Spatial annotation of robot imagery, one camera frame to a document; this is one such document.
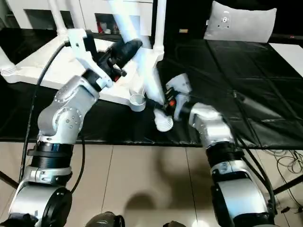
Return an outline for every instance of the silver robot arm segment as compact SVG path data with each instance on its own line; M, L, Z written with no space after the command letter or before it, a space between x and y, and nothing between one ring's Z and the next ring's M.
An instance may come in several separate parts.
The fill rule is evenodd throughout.
M211 166L213 205L220 226L274 226L266 200L236 151L230 127L212 106L196 103L188 123L197 129Z
M99 98L89 82L74 76L55 95L53 102L39 115L38 140L48 143L74 144L86 113Z
M142 45L140 40L132 40L114 44L105 53L97 53L92 36L87 35L84 43L94 53L93 59L99 69L87 67L81 77L71 78L40 113L37 143L27 152L33 157L32 162L25 168L9 209L9 219L0 226L63 227L66 223L72 196L65 186L72 175L73 144L84 117L97 102L101 89L111 85L108 80L125 75L113 65L123 68Z

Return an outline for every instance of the black plastic sheet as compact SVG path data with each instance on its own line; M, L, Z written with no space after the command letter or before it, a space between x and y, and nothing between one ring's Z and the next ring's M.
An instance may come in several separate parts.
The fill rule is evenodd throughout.
M0 44L17 63L55 37L53 32L5 29ZM4 46L7 38L15 45ZM302 77L269 44L198 40L167 48L158 63L163 85L186 73L192 101L213 105L251 148L302 149ZM34 85L0 79L0 140L23 141ZM31 141L39 113L56 90L41 87L36 99ZM82 132L87 143L202 146L187 122L167 133L157 131L152 109L134 113L128 106L99 100L88 112Z

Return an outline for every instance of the white cabinet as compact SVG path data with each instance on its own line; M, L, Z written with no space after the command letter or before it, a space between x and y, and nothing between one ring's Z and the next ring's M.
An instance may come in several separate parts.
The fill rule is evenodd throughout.
M20 28L32 29L26 10L50 10L48 0L6 0ZM75 28L85 28L79 0L57 0L60 11L69 11Z
M114 14L108 0L57 0L58 9L60 11L69 11L75 28L85 28L98 32L98 22L103 22L103 18L108 20L108 15ZM7 0L16 20L21 28L45 28L43 26L35 26L29 12L33 10L50 10L48 0ZM125 11L137 24L136 29L141 35L151 36L152 34L152 4L153 0L127 0L125 3ZM43 19L39 15L46 16L42 12L37 14L35 20L39 24L43 24Z
M99 19L102 20L102 15L114 14L108 0L80 0L80 4L86 29L93 32L98 32L97 20L102 22L99 21ZM137 24L135 29L140 31L140 35L151 36L152 0L146 2L125 1L124 6L125 12L133 18L134 24Z

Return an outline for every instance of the white tile floor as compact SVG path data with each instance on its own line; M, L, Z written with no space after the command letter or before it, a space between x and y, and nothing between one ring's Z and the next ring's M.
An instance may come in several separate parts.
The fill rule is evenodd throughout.
M0 170L17 180L22 152L21 143L0 143ZM67 227L84 226L94 215L112 211L122 214L127 227L161 227L171 220L187 227L217 227L210 194L212 180L202 148L86 146L85 171L73 195ZM272 184L283 182L273 156L255 151ZM81 165L81 146L76 145L71 161L71 189ZM281 167L286 180L297 175ZM303 185L292 188L296 199L303 203ZM7 218L14 190L0 182L0 221ZM282 227L303 227L302 214L287 192L277 196L278 211L291 209L276 216Z

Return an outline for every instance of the black stand leg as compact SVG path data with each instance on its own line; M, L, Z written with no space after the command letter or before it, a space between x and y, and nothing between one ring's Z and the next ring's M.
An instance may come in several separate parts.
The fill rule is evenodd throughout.
M290 182L287 182L285 184L283 184L282 186L274 189L274 194L277 195L281 192L284 192L285 190L287 189L290 189L291 187L294 187L295 185L299 184L299 183L302 183L303 182L303 175L293 179L292 181Z
M19 184L1 171L0 171L0 180L12 186L14 189L18 188Z

